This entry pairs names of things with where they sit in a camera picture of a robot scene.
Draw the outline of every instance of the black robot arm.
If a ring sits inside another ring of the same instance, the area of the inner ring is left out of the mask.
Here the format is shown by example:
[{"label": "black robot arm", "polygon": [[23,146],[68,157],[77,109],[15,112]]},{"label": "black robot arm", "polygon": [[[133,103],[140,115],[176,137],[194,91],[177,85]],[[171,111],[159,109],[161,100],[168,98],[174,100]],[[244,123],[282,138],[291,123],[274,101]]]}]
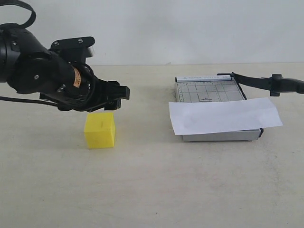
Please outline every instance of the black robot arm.
[{"label": "black robot arm", "polygon": [[43,47],[26,27],[36,18],[34,10],[19,0],[0,0],[32,11],[23,25],[0,25],[0,82],[7,82],[18,94],[40,93],[41,100],[0,97],[0,100],[56,106],[59,110],[92,112],[116,110],[130,90],[116,81],[98,79],[86,58],[92,57],[93,37],[57,40]]}]

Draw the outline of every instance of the table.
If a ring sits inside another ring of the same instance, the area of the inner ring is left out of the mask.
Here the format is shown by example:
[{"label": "table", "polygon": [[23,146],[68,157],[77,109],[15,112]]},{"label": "table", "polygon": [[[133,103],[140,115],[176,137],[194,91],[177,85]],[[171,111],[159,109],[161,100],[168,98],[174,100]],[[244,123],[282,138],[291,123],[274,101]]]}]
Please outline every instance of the table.
[{"label": "table", "polygon": [[[114,113],[112,149],[86,148],[87,113],[0,102],[0,227],[303,227],[303,95],[271,97],[284,126],[265,129],[254,142],[185,143],[173,133],[168,102],[175,101],[176,76],[276,73],[304,80],[304,64],[93,70],[131,90]],[[243,90],[248,98],[269,97]],[[6,84],[0,91],[21,97]]]}]

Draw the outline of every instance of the orange label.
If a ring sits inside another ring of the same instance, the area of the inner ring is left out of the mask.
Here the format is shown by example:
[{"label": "orange label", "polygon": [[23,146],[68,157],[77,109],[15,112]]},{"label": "orange label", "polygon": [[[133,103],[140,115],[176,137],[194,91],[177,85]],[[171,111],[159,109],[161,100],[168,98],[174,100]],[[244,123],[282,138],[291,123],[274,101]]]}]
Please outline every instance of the orange label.
[{"label": "orange label", "polygon": [[74,80],[73,86],[79,88],[80,84],[81,84],[81,76],[80,76],[79,71],[76,68],[74,68],[74,71],[75,71],[75,80]]}]

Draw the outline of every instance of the sheet of paper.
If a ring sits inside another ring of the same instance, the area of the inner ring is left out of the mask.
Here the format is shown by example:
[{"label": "sheet of paper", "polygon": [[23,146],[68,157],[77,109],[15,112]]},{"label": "sheet of paper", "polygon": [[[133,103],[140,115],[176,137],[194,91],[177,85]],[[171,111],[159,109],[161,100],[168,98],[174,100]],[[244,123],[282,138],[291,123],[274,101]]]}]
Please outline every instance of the sheet of paper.
[{"label": "sheet of paper", "polygon": [[207,134],[282,126],[268,98],[229,102],[169,102],[176,135]]}]

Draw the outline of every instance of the yellow cube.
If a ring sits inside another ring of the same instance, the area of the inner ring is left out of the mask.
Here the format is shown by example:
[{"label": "yellow cube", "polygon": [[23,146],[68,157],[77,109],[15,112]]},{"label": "yellow cube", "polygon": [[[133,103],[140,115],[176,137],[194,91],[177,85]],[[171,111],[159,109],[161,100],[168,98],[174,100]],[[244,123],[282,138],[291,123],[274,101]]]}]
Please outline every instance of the yellow cube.
[{"label": "yellow cube", "polygon": [[85,124],[84,133],[89,149],[114,147],[116,128],[113,113],[89,113]]}]

